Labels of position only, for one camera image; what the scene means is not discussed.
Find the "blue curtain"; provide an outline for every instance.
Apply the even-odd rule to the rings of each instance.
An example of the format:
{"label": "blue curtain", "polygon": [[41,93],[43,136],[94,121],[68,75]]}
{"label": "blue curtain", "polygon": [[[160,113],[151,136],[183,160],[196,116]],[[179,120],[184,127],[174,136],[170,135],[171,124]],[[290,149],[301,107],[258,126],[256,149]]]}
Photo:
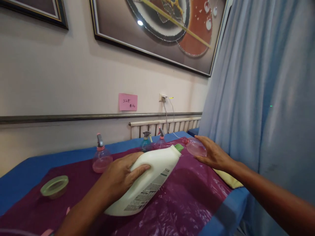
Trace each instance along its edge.
{"label": "blue curtain", "polygon": [[[315,1],[234,0],[199,135],[315,205]],[[244,218],[286,235],[253,198]]]}

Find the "pink plastic bottle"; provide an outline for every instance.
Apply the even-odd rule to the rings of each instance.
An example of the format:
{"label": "pink plastic bottle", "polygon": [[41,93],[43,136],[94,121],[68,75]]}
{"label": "pink plastic bottle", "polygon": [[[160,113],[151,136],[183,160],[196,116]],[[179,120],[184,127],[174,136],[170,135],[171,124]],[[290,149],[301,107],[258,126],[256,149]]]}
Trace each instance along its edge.
{"label": "pink plastic bottle", "polygon": [[103,173],[108,168],[109,164],[113,162],[113,158],[109,150],[105,148],[100,133],[97,134],[97,143],[97,152],[92,159],[92,168],[96,173]]}
{"label": "pink plastic bottle", "polygon": [[160,135],[160,139],[155,143],[154,147],[155,149],[164,149],[164,148],[168,148],[169,146],[167,145],[167,143],[164,140],[164,131],[159,127],[159,133]]}
{"label": "pink plastic bottle", "polygon": [[196,138],[184,138],[183,143],[186,145],[187,151],[193,156],[207,156],[207,149]]}

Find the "product label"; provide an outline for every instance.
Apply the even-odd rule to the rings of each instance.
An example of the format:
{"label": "product label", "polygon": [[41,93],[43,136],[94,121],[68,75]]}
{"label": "product label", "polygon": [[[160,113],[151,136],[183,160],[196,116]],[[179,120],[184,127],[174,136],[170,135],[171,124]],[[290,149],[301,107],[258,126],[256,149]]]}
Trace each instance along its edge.
{"label": "product label", "polygon": [[152,181],[141,193],[124,209],[124,211],[134,211],[144,208],[154,194],[159,190],[165,182],[166,177],[170,173],[169,169],[165,169],[160,173],[155,180]]}

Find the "white plastic jug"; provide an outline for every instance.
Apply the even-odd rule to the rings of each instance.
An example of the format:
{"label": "white plastic jug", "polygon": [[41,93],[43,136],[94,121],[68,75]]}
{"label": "white plastic jug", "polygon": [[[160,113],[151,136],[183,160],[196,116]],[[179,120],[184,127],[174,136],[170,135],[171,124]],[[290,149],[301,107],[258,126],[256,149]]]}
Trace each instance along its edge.
{"label": "white plastic jug", "polygon": [[129,216],[140,212],[166,181],[183,149],[182,145],[176,144],[142,154],[131,167],[131,171],[145,164],[151,168],[140,176],[131,188],[105,211],[105,214]]}

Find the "purple plastic sheet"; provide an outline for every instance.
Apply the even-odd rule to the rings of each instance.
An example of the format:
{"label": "purple plastic sheet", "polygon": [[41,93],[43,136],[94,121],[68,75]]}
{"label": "purple plastic sheet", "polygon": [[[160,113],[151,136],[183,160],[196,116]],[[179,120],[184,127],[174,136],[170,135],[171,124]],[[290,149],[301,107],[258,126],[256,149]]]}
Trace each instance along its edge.
{"label": "purple plastic sheet", "polygon": [[[181,143],[181,139],[168,145],[176,143]],[[137,151],[139,148],[133,148],[114,154],[113,158]],[[42,197],[41,187],[60,175],[69,178],[66,193],[55,200]],[[92,170],[92,160],[51,169],[0,218],[0,228],[38,235],[49,228],[57,230],[67,208],[78,203],[99,177]],[[102,214],[88,235],[197,235],[231,191],[211,168],[195,160],[185,148],[169,178],[140,213],[127,217]]]}

